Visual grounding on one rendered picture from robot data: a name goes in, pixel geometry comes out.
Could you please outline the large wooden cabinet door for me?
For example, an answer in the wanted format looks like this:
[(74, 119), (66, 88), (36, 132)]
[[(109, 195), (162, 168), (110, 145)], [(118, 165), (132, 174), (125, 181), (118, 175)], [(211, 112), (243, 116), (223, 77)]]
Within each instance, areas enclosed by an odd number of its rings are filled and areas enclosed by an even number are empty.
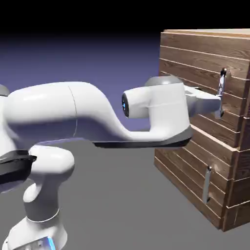
[(227, 70), (223, 117), (197, 115), (191, 123), (231, 147), (249, 149), (250, 38), (165, 31), (159, 58), (162, 75), (175, 75), (211, 94), (217, 92), (221, 70)]

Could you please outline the small wooden cabinet door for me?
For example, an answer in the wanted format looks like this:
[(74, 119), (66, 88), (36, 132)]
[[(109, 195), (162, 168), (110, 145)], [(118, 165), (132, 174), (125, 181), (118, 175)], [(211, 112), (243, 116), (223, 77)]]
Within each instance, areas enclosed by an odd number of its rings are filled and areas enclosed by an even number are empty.
[[(237, 150), (195, 126), (192, 132), (192, 139), (185, 147), (156, 149), (154, 163), (215, 227), (227, 231), (233, 227), (235, 214), (228, 202)], [(212, 171), (209, 201), (204, 204), (202, 194), (207, 166), (211, 166)]]

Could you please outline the curved shiny metal handle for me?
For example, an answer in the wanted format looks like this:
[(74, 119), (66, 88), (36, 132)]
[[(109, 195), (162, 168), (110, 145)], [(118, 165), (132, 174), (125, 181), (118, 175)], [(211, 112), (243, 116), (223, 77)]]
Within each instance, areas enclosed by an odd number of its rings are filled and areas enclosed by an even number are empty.
[(222, 116), (224, 115), (222, 100), (223, 100), (223, 93), (224, 93), (224, 89), (225, 89), (226, 74), (227, 74), (227, 69), (224, 67), (224, 68), (222, 68), (222, 70), (220, 72), (219, 86), (218, 86), (218, 91), (216, 94), (220, 98), (220, 107), (214, 113), (214, 116), (216, 119), (221, 119)]

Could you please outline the brown wooden cabinet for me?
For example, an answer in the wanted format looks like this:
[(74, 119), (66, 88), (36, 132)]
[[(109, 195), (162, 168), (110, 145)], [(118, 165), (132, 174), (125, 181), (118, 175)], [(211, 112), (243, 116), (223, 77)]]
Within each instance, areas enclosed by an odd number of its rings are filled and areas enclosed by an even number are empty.
[[(250, 29), (208, 29), (208, 30), (165, 30), (184, 33), (196, 32), (198, 34), (211, 34), (213, 36), (225, 35), (236, 38), (250, 38)], [(233, 168), (233, 183), (230, 188), (229, 208), (235, 212), (233, 228), (250, 222), (250, 148), (237, 150)]]

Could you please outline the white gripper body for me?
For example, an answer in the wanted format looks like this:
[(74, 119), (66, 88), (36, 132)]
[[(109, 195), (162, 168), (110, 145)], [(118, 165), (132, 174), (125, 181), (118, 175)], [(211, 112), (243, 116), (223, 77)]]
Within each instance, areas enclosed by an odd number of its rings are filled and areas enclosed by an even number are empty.
[(190, 117), (219, 110), (221, 98), (197, 88), (187, 89), (187, 108)]

